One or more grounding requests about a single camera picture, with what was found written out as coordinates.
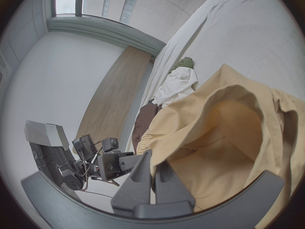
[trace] crumpled white cloth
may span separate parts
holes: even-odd
[[[192,85],[197,81],[197,76],[193,69],[178,67],[166,77],[165,82],[158,88],[153,96],[152,103],[158,106],[162,105],[162,108],[164,108],[173,101],[191,94],[194,91]]]

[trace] bed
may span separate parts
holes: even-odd
[[[157,56],[141,107],[185,56],[194,62],[194,90],[226,63],[305,100],[305,40],[281,0],[207,0]],[[131,132],[126,151],[133,150]]]

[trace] clothing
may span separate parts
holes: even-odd
[[[172,73],[173,70],[177,69],[178,67],[187,67],[187,68],[193,68],[193,59],[190,57],[185,57],[184,59],[181,59],[177,65],[170,68],[169,74]]]
[[[162,108],[166,105],[191,94],[194,90],[192,85],[197,82],[195,71],[191,68],[178,67],[166,77],[165,82],[154,94],[153,104]]]
[[[135,155],[137,154],[137,145],[141,140],[144,132],[147,131],[151,121],[155,115],[162,109],[162,106],[157,106],[156,104],[149,103],[140,108],[140,112],[135,120],[135,127],[132,131],[132,145],[135,150]]]
[[[137,153],[152,149],[152,176],[169,161],[195,197],[195,212],[234,196],[264,170],[280,176],[285,185],[258,229],[287,204],[304,173],[304,133],[304,101],[224,64],[153,119]]]

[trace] beige garment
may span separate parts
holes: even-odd
[[[224,64],[199,89],[152,120],[137,154],[152,149],[151,174],[168,160],[196,198],[195,212],[217,205],[264,170],[285,180],[256,226],[288,202],[305,170],[305,103],[245,78]]]

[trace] wooden board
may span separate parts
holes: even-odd
[[[151,54],[128,46],[114,62],[95,91],[76,138],[90,134],[97,142],[119,138],[129,107]]]

